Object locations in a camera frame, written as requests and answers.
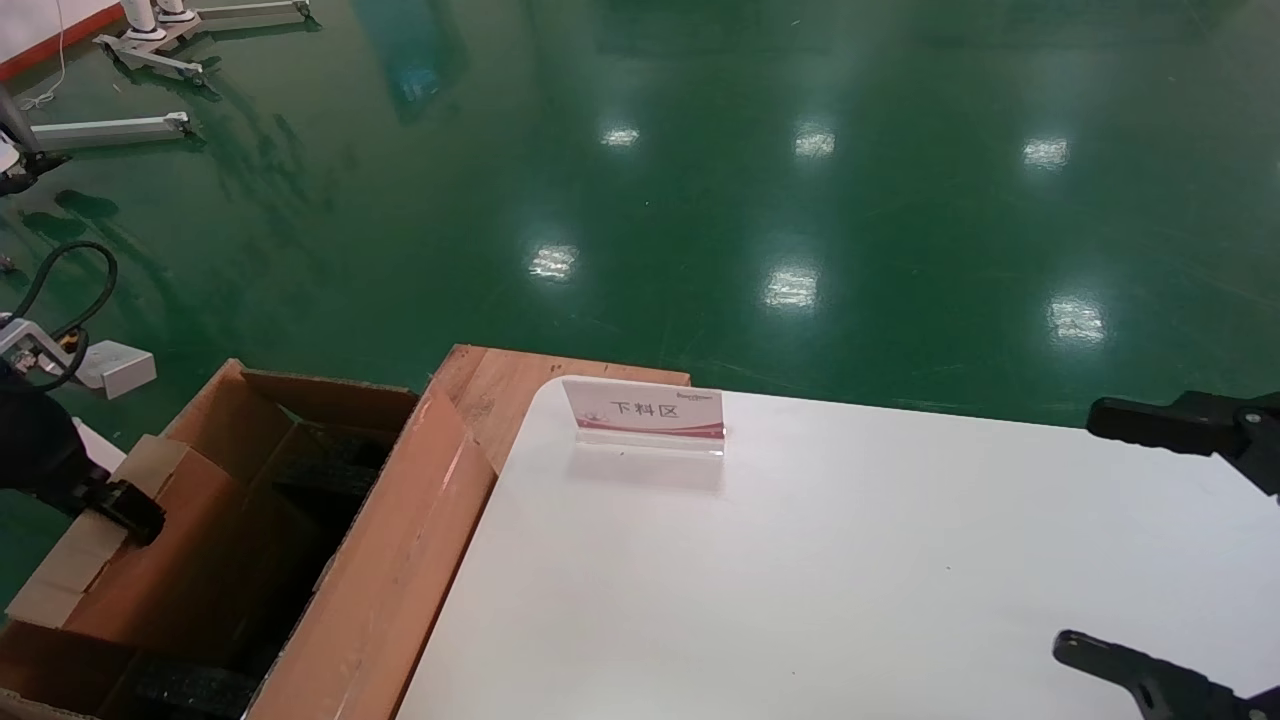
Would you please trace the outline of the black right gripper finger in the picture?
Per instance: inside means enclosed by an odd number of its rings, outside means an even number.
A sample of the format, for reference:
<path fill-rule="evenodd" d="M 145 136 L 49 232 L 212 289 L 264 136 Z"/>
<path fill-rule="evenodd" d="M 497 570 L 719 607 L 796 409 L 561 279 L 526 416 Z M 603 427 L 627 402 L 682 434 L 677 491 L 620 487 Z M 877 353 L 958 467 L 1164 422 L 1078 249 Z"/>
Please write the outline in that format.
<path fill-rule="evenodd" d="M 1263 495 L 1279 496 L 1277 392 L 1238 398 L 1187 391 L 1169 405 L 1105 397 L 1091 405 L 1085 430 L 1175 454 L 1217 455 Z"/>
<path fill-rule="evenodd" d="M 1082 632 L 1062 630 L 1052 656 L 1126 691 L 1143 719 L 1277 719 L 1279 688 L 1240 697 L 1189 667 Z"/>

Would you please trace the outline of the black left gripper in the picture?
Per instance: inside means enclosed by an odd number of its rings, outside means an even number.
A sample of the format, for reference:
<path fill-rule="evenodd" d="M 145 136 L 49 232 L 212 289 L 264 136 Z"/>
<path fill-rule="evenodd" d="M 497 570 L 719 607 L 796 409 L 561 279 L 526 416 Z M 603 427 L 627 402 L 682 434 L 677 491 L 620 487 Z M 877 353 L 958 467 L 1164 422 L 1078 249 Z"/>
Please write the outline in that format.
<path fill-rule="evenodd" d="M 165 510 L 137 486 L 101 482 L 101 466 L 70 414 L 8 363 L 1 364 L 1 487 L 59 511 L 96 512 L 137 546 L 150 546 L 165 527 Z"/>

